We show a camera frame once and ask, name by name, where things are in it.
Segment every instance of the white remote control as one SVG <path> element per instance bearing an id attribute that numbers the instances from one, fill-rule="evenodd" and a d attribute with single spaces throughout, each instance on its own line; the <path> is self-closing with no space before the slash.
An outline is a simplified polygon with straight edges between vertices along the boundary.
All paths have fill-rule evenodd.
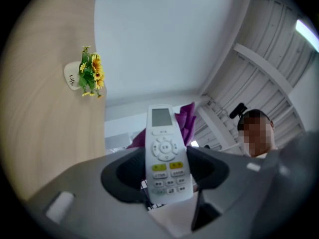
<path id="1" fill-rule="evenodd" d="M 186 147 L 170 105 L 149 106 L 145 170 L 150 200 L 169 204 L 193 195 Z"/>

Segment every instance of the black plastic part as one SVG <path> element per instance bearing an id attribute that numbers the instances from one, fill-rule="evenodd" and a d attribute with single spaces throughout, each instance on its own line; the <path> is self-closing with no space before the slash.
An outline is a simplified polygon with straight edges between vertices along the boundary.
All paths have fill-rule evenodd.
<path id="1" fill-rule="evenodd" d="M 200 190 L 217 188 L 229 175 L 229 167 L 226 163 L 198 148 L 188 146 L 187 159 L 190 173 Z"/>
<path id="2" fill-rule="evenodd" d="M 229 115 L 231 119 L 235 118 L 237 115 L 241 116 L 244 111 L 247 110 L 247 107 L 244 105 L 244 103 L 240 103 Z"/>
<path id="3" fill-rule="evenodd" d="M 210 204 L 205 203 L 202 193 L 199 192 L 196 210 L 191 224 L 191 230 L 195 231 L 219 216 L 220 213 L 216 211 Z"/>
<path id="4" fill-rule="evenodd" d="M 214 189 L 228 176 L 228 166 L 201 150 L 187 147 L 190 172 L 199 189 Z M 145 178 L 145 148 L 139 148 L 107 165 L 101 182 L 107 192 L 126 203 L 142 203 L 147 195 L 141 191 Z"/>
<path id="5" fill-rule="evenodd" d="M 107 192 L 126 203 L 142 203 L 146 195 L 141 192 L 145 178 L 145 148 L 139 148 L 107 165 L 101 182 Z"/>

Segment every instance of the ceiling beam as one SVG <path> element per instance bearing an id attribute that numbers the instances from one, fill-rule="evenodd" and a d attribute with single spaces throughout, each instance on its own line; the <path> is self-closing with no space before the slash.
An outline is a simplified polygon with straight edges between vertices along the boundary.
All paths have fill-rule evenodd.
<path id="1" fill-rule="evenodd" d="M 294 106 L 289 94 L 294 89 L 293 86 L 287 81 L 287 79 L 275 68 L 271 63 L 269 63 L 262 56 L 258 55 L 256 52 L 251 49 L 236 43 L 234 46 L 234 50 L 237 51 L 242 57 L 248 59 L 252 64 L 257 66 L 259 70 L 261 70 L 265 75 L 269 77 L 269 79 L 276 85 L 276 87 L 280 90 L 280 92 L 285 96 L 287 102 L 290 106 Z M 295 110 L 295 114 L 300 121 L 300 125 L 305 130 L 304 124 L 300 118 L 300 114 L 297 110 Z"/>
<path id="2" fill-rule="evenodd" d="M 197 111 L 210 130 L 213 132 L 223 149 L 237 144 L 225 124 L 212 109 L 209 109 L 207 106 L 203 106 L 199 107 Z M 231 150 L 231 152 L 234 154 L 241 154 L 241 151 L 238 147 Z"/>

